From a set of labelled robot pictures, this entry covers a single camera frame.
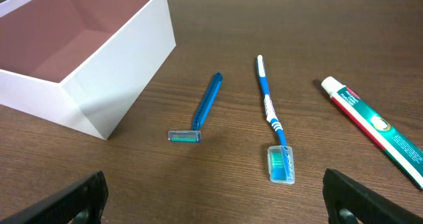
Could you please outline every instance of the toothpaste label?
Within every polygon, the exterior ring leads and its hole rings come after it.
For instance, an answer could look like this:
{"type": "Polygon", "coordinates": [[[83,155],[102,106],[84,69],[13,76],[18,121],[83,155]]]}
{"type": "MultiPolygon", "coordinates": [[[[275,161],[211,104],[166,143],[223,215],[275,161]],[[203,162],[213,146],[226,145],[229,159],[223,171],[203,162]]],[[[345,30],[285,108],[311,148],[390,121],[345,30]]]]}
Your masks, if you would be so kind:
{"type": "Polygon", "coordinates": [[[389,122],[361,100],[353,91],[344,87],[338,94],[350,104],[367,122],[369,122],[409,163],[423,174],[423,152],[397,131],[389,122]]]}

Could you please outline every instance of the toothpaste tube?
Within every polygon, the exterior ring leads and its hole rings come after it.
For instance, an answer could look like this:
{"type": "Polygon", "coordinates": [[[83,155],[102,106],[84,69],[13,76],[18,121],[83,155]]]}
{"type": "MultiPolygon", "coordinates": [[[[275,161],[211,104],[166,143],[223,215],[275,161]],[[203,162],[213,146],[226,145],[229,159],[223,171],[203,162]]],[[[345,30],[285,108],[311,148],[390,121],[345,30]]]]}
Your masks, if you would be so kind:
{"type": "Polygon", "coordinates": [[[327,77],[322,87],[335,104],[423,189],[423,152],[333,77],[327,77]]]}

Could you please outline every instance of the brown table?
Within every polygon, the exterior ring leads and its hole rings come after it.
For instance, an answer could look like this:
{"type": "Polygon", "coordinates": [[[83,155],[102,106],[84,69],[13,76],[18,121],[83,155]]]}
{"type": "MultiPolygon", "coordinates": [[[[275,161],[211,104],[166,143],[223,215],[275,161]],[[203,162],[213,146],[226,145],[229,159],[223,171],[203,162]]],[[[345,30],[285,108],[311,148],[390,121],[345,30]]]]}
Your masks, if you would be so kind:
{"type": "Polygon", "coordinates": [[[169,0],[177,47],[109,141],[0,107],[0,218],[103,170],[104,223],[326,223],[335,168],[423,216],[423,194],[336,106],[332,75],[423,149],[423,0],[169,0]],[[296,182],[268,179],[254,57],[264,56],[296,182]],[[200,145],[189,129],[211,75],[200,145]]]}

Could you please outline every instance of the toothpaste tube cap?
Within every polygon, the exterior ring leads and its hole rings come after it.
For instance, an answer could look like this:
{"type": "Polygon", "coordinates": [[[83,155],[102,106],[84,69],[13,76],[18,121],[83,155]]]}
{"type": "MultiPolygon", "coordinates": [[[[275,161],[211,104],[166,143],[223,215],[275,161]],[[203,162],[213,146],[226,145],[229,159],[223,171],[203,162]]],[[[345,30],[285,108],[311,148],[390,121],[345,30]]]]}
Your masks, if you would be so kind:
{"type": "Polygon", "coordinates": [[[338,92],[340,89],[342,89],[345,85],[342,83],[339,83],[334,77],[329,76],[322,82],[322,87],[325,89],[325,91],[332,96],[332,93],[338,92]]]}

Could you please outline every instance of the toothbrush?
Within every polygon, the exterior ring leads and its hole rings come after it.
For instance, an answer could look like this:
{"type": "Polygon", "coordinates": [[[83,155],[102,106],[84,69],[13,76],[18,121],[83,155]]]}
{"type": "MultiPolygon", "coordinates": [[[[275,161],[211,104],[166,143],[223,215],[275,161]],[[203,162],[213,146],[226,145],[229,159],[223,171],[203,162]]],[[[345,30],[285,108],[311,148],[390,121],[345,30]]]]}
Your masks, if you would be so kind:
{"type": "Polygon", "coordinates": [[[268,152],[270,179],[273,182],[293,184],[293,157],[292,149],[286,145],[284,129],[276,117],[273,108],[272,99],[270,98],[269,86],[266,78],[266,70],[264,69],[263,57],[257,56],[257,73],[260,86],[264,96],[264,107],[266,109],[266,120],[270,123],[273,130],[278,134],[280,147],[271,147],[268,152]]]}
{"type": "Polygon", "coordinates": [[[212,107],[216,98],[217,92],[219,92],[222,80],[223,76],[221,73],[216,73],[213,76],[213,80],[211,80],[209,88],[204,95],[203,101],[201,101],[200,107],[198,107],[198,111],[194,116],[194,120],[192,121],[192,130],[200,130],[200,128],[203,126],[203,123],[206,121],[210,108],[212,107]]]}

